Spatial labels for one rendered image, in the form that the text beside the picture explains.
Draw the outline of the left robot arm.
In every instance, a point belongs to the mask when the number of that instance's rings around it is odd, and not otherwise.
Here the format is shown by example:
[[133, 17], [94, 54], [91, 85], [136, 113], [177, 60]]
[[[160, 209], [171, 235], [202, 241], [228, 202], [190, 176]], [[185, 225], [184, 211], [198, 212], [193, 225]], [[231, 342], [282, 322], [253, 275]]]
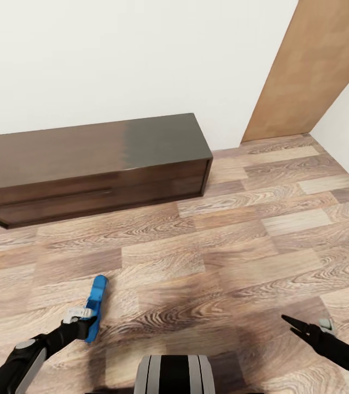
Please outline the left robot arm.
[[89, 318], [92, 314], [89, 308], [68, 308], [63, 323], [55, 331], [17, 344], [0, 367], [0, 394], [26, 394], [50, 356], [75, 339], [89, 337], [89, 329], [97, 320], [97, 316]]

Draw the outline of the sandal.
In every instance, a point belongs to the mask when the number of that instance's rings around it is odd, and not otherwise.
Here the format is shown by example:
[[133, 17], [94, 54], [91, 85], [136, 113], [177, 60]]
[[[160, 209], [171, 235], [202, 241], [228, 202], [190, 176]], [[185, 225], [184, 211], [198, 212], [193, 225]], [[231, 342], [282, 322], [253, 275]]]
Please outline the sandal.
[[107, 285], [107, 278], [105, 276], [97, 275], [94, 278], [95, 279], [92, 282], [90, 295], [86, 300], [86, 302], [88, 301], [87, 304], [85, 302], [86, 308], [93, 310], [93, 314], [89, 318], [97, 316], [97, 320], [92, 324], [89, 329], [89, 337], [84, 340], [88, 344], [94, 342], [98, 334], [101, 315], [101, 303], [103, 299], [102, 296], [104, 293], [104, 289], [106, 289]]

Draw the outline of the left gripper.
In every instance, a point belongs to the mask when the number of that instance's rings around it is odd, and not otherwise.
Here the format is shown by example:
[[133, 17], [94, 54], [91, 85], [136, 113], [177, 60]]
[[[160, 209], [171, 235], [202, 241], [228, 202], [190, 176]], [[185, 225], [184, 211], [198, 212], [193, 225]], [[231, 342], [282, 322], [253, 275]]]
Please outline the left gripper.
[[97, 316], [89, 319], [78, 318], [77, 321], [70, 323], [61, 323], [61, 325], [56, 329], [62, 335], [61, 348], [63, 349], [75, 339], [87, 339], [89, 337], [89, 329], [96, 320]]

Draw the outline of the robot trunk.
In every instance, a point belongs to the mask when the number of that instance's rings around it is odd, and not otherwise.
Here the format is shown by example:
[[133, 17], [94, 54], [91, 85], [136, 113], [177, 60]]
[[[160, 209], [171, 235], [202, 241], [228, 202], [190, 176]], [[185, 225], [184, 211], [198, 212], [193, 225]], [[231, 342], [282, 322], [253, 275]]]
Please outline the robot trunk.
[[216, 394], [206, 355], [143, 355], [133, 394]]

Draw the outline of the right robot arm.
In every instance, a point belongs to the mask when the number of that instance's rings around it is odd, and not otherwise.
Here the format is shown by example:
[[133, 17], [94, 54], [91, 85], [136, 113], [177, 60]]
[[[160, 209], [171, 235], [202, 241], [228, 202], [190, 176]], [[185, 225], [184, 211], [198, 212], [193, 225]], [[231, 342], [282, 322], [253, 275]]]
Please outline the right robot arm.
[[337, 339], [338, 334], [330, 318], [319, 319], [321, 328], [287, 315], [281, 318], [289, 322], [293, 326], [290, 330], [310, 344], [317, 354], [349, 370], [349, 344]]

